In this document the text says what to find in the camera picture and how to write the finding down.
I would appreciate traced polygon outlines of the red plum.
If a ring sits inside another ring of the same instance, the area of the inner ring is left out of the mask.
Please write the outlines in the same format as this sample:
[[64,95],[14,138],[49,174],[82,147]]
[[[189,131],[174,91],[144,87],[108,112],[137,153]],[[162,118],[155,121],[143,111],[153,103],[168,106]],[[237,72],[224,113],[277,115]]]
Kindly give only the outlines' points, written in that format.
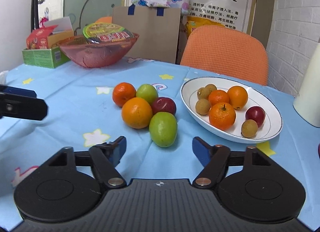
[[153,115],[155,115],[158,112],[167,112],[171,113],[172,115],[175,115],[177,110],[176,103],[168,97],[158,97],[151,104],[151,108],[153,111]]
[[253,120],[257,123],[260,128],[265,120],[265,111],[259,106],[253,106],[246,111],[245,118],[246,120]]

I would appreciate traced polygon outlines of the bumpy mandarin with stem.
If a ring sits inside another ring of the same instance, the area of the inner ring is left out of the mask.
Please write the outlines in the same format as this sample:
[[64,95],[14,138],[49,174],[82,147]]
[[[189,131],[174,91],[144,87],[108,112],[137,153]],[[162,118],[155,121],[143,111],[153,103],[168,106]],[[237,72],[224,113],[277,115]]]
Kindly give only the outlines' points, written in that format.
[[208,113],[209,123],[217,129],[225,131],[234,125],[236,120],[235,109],[226,102],[213,105]]

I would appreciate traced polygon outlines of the red plum front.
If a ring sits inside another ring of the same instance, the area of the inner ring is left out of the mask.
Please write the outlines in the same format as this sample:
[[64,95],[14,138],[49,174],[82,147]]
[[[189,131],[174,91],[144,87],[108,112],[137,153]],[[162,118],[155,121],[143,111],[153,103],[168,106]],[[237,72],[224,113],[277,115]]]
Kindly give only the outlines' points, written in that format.
[[253,120],[257,123],[260,128],[265,120],[265,111],[259,106],[253,106],[246,111],[245,118],[246,120]]

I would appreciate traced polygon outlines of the longan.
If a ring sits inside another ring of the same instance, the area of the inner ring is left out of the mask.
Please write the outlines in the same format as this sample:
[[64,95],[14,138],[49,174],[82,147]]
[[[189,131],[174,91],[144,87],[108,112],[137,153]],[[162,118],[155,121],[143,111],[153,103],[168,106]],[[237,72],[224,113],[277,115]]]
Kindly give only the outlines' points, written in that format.
[[196,102],[195,110],[200,115],[207,115],[210,111],[211,105],[207,99],[199,99]]
[[208,99],[210,94],[210,90],[206,87],[201,87],[197,90],[197,98],[200,99]]
[[217,87],[214,85],[214,84],[207,84],[206,86],[205,86],[205,88],[211,93],[211,92],[213,92],[213,91],[215,91],[215,90],[217,90]]
[[258,124],[254,120],[246,120],[241,126],[241,134],[245,138],[253,138],[258,131]]

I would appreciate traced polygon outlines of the yellow snack bag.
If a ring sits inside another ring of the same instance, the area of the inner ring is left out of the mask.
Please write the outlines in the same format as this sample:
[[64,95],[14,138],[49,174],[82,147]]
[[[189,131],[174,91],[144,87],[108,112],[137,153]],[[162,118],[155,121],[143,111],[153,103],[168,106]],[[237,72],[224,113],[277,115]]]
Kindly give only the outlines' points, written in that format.
[[185,24],[187,36],[189,36],[197,28],[205,25],[215,25],[215,26],[224,27],[223,24],[214,22],[207,18],[187,16],[187,22]]

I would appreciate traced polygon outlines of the green fruit front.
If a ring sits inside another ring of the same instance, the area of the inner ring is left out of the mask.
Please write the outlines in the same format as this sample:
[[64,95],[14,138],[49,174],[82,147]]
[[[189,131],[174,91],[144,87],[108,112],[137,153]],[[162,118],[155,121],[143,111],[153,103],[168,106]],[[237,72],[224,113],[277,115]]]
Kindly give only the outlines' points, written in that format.
[[171,113],[158,112],[149,124],[151,140],[159,147],[170,147],[175,142],[177,128],[177,120]]

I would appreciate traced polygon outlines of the white thermos jug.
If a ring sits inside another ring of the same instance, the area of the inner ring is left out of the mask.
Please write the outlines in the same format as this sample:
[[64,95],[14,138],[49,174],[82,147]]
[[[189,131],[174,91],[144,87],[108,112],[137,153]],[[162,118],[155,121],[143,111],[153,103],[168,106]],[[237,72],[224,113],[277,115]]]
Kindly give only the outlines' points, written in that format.
[[305,72],[302,85],[293,102],[296,112],[309,124],[320,125],[320,57],[319,43]]

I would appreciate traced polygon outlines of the red plum back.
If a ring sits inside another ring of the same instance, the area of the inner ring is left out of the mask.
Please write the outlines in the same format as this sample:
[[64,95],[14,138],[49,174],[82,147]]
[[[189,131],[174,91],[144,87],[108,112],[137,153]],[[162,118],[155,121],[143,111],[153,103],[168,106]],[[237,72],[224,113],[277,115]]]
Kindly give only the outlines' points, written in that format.
[[153,115],[155,115],[158,112],[167,112],[171,113],[172,115],[175,115],[177,110],[176,103],[168,97],[158,97],[151,104],[151,108],[153,111]]

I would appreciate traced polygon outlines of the large smooth orange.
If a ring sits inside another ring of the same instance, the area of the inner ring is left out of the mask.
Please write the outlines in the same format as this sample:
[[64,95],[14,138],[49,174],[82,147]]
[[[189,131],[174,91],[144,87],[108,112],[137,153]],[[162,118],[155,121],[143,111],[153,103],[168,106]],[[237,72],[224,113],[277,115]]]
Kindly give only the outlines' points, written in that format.
[[148,127],[153,116],[149,103],[140,97],[127,101],[121,109],[122,120],[131,128],[143,129]]

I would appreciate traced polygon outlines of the small mandarin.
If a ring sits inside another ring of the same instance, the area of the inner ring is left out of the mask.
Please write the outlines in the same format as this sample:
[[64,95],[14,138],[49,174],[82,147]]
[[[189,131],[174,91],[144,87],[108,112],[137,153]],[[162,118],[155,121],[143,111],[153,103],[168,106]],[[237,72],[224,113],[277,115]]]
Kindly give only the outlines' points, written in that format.
[[220,102],[229,103],[230,98],[227,92],[223,90],[214,90],[209,94],[208,101],[210,102],[211,106],[214,106]]

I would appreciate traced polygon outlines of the green fruit back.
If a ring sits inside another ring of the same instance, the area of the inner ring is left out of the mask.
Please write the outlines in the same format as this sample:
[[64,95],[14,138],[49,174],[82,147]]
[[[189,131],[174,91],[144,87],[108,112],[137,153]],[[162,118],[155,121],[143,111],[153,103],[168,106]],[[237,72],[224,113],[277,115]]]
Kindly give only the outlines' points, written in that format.
[[158,93],[154,86],[142,84],[136,91],[136,97],[144,99],[151,105],[158,98]]

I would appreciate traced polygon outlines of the white ceramic plate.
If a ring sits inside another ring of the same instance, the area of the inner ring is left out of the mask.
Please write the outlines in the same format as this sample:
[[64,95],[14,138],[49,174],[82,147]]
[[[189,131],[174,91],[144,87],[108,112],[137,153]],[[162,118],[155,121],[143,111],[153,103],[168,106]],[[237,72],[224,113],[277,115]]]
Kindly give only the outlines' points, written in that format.
[[[234,125],[225,131],[215,128],[209,123],[208,116],[202,116],[195,110],[197,102],[197,90],[207,84],[215,84],[218,89],[227,91],[232,86],[242,86],[248,93],[248,101],[243,109],[236,111],[236,119]],[[229,141],[239,142],[243,144],[258,144],[271,140],[279,135],[283,127],[283,120],[279,110],[273,102],[265,95],[247,86],[243,83],[234,80],[224,79],[222,77],[198,77],[185,82],[180,89],[180,95],[185,108],[189,114],[203,128],[211,133]],[[241,134],[241,126],[245,121],[246,111],[253,107],[259,106],[265,111],[265,120],[254,138],[245,138]]]

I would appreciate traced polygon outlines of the mandarin back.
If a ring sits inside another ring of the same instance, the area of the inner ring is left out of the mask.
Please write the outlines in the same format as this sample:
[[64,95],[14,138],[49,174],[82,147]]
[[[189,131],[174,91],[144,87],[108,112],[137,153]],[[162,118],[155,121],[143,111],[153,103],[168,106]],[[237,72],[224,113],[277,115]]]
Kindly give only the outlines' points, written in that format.
[[112,100],[118,107],[122,107],[127,101],[136,96],[135,87],[127,82],[117,84],[112,93]]

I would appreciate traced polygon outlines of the red snack packet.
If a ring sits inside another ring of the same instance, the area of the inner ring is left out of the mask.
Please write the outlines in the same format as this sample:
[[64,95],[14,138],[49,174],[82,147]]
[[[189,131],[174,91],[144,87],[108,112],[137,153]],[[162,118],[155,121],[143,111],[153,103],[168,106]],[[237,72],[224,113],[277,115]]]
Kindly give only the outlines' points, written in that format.
[[35,29],[27,37],[27,49],[49,49],[57,42],[57,37],[53,34],[57,25]]

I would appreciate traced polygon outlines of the green fruit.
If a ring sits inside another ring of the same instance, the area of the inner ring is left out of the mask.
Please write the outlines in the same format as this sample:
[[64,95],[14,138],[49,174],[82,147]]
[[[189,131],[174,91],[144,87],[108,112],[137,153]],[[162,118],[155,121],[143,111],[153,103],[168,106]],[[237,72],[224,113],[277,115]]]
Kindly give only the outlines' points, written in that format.
[[149,124],[151,140],[159,147],[170,147],[175,142],[177,128],[177,120],[171,113],[158,112]]
[[158,93],[154,86],[142,84],[136,91],[136,97],[144,99],[151,105],[158,98]]

